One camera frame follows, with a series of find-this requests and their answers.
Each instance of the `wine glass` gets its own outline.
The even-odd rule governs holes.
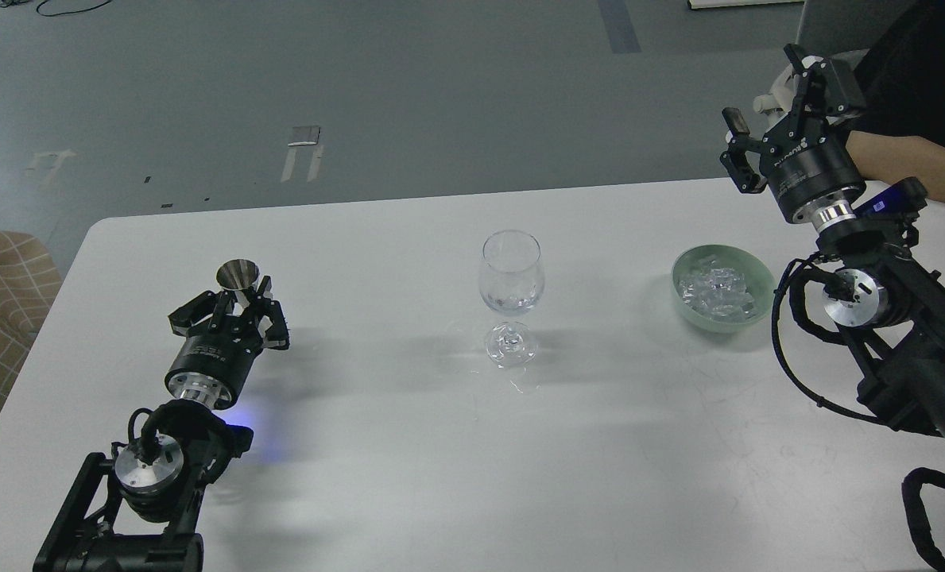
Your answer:
[[[494,233],[482,246],[479,294],[488,307],[512,318],[533,309],[542,296],[544,275],[539,242],[519,230]],[[486,353],[497,365],[522,365],[535,357],[539,342],[524,323],[503,322],[486,335]]]

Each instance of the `glass base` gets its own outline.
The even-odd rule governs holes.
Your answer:
[[[504,322],[486,334],[486,354],[501,367],[527,363],[538,350],[539,342],[524,323]]]

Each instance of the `bowl of ice cubes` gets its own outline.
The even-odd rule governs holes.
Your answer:
[[[765,318],[773,306],[773,275],[737,247],[695,246],[673,261],[671,279],[680,315],[709,332],[740,332]]]

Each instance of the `green bowl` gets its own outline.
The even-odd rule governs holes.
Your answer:
[[[745,282],[747,282],[748,285],[748,293],[755,298],[755,314],[744,322],[716,321],[716,319],[699,314],[695,309],[689,307],[689,305],[685,304],[684,301],[680,299],[680,294],[678,293],[678,289],[676,289],[676,284],[680,282],[680,276],[693,268],[702,258],[713,256],[713,254],[724,265],[729,265],[729,267],[744,274]],[[752,323],[760,321],[760,319],[765,318],[765,316],[769,314],[770,309],[773,308],[773,290],[777,284],[775,284],[773,275],[769,269],[762,264],[762,261],[751,256],[747,251],[723,244],[704,244],[702,246],[695,246],[694,249],[687,250],[686,253],[680,254],[680,256],[673,261],[671,285],[669,286],[671,286],[673,294],[673,307],[676,308],[678,314],[682,315],[684,319],[690,323],[694,323],[695,326],[702,330],[708,330],[708,332],[733,334],[734,332],[744,330],[748,326],[751,326]]]

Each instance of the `gray floor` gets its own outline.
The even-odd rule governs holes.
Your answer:
[[[63,272],[106,217],[723,176],[719,111],[766,90],[800,19],[686,0],[33,4],[0,8],[0,228]],[[301,148],[283,182],[310,124],[316,178]]]

